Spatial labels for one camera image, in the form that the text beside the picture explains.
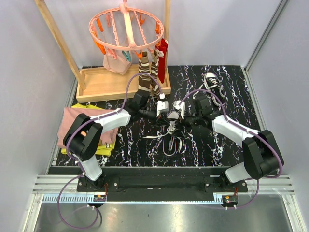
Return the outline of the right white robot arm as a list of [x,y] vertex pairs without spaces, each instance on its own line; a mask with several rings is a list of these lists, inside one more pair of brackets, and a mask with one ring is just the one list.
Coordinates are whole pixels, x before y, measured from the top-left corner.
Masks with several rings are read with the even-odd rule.
[[207,99],[194,100],[196,112],[185,116],[184,101],[174,103],[187,127],[203,126],[208,130],[221,134],[242,149],[243,162],[225,170],[219,179],[223,191],[231,191],[237,182],[245,179],[259,180],[274,172],[281,173],[284,160],[274,135],[269,130],[250,129],[223,114],[218,107],[211,107]]

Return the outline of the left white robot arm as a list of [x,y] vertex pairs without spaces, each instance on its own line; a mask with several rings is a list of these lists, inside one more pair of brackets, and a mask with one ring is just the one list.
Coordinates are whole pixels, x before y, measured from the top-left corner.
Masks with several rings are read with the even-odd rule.
[[130,100],[124,99],[120,108],[98,116],[79,114],[64,136],[63,144],[66,153],[74,159],[82,170],[82,175],[88,178],[87,185],[93,191],[100,191],[104,187],[103,174],[97,159],[96,150],[101,135],[117,127],[126,126],[139,118],[157,120],[160,107],[165,103],[160,99],[156,110],[147,110],[149,94],[139,90]]

